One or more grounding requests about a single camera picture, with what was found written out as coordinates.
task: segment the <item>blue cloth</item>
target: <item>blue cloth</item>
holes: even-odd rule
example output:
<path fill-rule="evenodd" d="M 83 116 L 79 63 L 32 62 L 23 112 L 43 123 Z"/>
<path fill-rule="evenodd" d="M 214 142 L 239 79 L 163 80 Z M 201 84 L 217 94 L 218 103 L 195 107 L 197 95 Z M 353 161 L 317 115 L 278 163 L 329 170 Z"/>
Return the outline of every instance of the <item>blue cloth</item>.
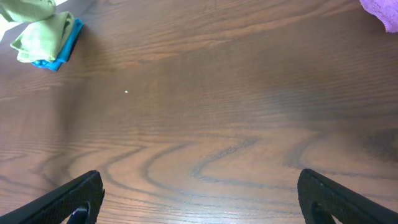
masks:
<path fill-rule="evenodd" d="M 62 50 L 57 56 L 57 59 L 55 59 L 55 61 L 53 62 L 49 62 L 46 60 L 37 60 L 35 62 L 32 62 L 32 65 L 39 68 L 48 68 L 53 71 L 57 71 L 62 63 L 65 63 L 69 60 L 70 51 L 72 50 L 73 43 L 77 38 L 77 35 L 79 34 L 82 27 L 83 27 L 83 22 L 76 18 L 72 31 L 70 32 L 69 38 L 65 42 L 65 45 L 62 47 Z"/>

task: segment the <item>green cloth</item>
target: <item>green cloth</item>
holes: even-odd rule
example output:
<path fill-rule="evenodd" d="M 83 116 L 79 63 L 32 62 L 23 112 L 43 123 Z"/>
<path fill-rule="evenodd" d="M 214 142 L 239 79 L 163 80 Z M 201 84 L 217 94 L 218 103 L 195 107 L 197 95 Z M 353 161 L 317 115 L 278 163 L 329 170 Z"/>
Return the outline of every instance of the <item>green cloth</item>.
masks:
<path fill-rule="evenodd" d="M 9 22 L 40 21 L 54 12 L 54 0 L 0 0 L 0 14 Z"/>
<path fill-rule="evenodd" d="M 53 62 L 69 38 L 74 22 L 75 18 L 70 12 L 61 12 L 34 22 L 10 46 L 19 51 L 17 59 L 20 62 Z"/>

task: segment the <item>dark wood grain pattern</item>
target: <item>dark wood grain pattern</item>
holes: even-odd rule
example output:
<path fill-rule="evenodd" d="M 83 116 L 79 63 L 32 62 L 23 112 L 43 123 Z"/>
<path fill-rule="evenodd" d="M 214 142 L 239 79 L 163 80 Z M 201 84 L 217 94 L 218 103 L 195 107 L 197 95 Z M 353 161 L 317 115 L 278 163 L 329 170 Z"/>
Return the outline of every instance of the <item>dark wood grain pattern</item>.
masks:
<path fill-rule="evenodd" d="M 86 25 L 57 73 L 26 25 L 0 44 L 0 214 L 98 169 L 99 223 L 303 223 L 305 167 L 398 211 L 398 36 L 359 1 L 58 10 Z"/>

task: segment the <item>pink cloth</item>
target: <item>pink cloth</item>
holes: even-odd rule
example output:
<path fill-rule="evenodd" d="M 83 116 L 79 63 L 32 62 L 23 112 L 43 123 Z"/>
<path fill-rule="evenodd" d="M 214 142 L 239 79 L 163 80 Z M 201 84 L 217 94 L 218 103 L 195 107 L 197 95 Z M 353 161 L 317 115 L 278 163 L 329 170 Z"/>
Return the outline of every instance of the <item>pink cloth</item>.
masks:
<path fill-rule="evenodd" d="M 383 22 L 387 32 L 398 32 L 398 0 L 361 0 L 361 4 Z"/>

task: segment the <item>stack of folded cloth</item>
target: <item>stack of folded cloth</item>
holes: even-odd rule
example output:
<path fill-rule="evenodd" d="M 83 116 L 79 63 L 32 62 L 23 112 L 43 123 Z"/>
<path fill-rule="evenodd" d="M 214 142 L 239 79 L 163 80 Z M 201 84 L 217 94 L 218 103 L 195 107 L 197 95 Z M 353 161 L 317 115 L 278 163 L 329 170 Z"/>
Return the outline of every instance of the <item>stack of folded cloth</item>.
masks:
<path fill-rule="evenodd" d="M 68 61 L 82 26 L 83 22 L 70 12 L 61 12 L 29 24 L 11 47 L 19 51 L 20 62 L 57 71 Z"/>

